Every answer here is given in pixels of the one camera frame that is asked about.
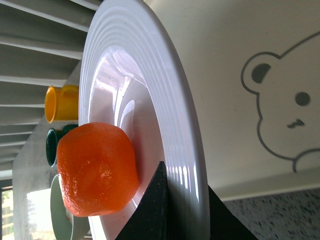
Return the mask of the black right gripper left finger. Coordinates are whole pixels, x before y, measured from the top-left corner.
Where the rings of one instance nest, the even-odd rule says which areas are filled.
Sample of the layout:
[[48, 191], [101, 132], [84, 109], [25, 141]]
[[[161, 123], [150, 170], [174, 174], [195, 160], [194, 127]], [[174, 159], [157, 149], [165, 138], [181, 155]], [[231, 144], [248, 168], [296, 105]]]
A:
[[165, 240], [167, 238], [167, 172], [159, 162], [140, 203], [116, 237], [117, 240]]

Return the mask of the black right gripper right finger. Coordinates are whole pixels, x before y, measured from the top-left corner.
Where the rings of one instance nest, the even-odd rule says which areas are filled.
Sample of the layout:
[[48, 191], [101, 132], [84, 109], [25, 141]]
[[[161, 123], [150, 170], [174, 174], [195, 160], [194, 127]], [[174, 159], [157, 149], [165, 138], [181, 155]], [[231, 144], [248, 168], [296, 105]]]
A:
[[257, 240], [208, 187], [211, 240]]

